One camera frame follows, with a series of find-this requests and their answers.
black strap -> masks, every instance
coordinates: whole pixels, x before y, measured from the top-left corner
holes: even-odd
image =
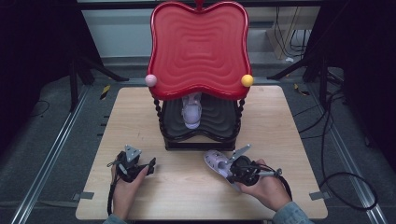
[[[279,175],[277,178],[279,178],[280,182],[282,182],[283,186],[285,186],[286,192],[289,194],[289,197],[293,201],[293,197],[291,196],[291,189],[290,189],[288,181],[286,181],[285,177],[283,177],[281,175]]]
[[[112,203],[113,203],[113,195],[114,195],[114,189],[116,189],[117,181],[115,180],[111,185],[110,185],[110,191],[108,192],[108,199],[107,199],[107,213],[110,216],[112,212]]]

yellow ball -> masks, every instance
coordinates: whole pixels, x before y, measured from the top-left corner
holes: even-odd
[[[241,82],[242,82],[242,85],[243,85],[244,87],[250,87],[251,85],[253,85],[253,76],[251,76],[251,75],[244,75],[244,76],[242,76],[242,78],[241,78]]]

shoe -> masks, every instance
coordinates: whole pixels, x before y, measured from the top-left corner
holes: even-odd
[[[233,175],[230,171],[232,163],[227,164],[229,159],[224,154],[216,150],[208,150],[204,155],[204,160],[210,169],[223,176],[234,189],[240,191],[240,188],[228,178]]]
[[[201,93],[195,92],[182,97],[183,108],[181,109],[181,116],[183,116],[184,123],[189,129],[196,129],[201,122]]]

right hand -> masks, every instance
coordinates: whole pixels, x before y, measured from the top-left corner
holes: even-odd
[[[265,165],[263,159],[259,159],[256,163]],[[275,212],[291,202],[282,182],[274,176],[260,176],[259,181],[253,186],[246,186],[239,182],[235,184],[243,193],[257,198],[264,206]]]

sleeve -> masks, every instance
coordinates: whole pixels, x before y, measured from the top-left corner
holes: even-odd
[[[287,203],[279,209],[273,218],[274,223],[282,224],[306,224],[313,222],[309,220],[305,212],[295,202]]]
[[[106,219],[106,221],[103,224],[126,224],[126,222],[124,222],[119,217],[111,214],[110,216],[108,216],[108,218]]]

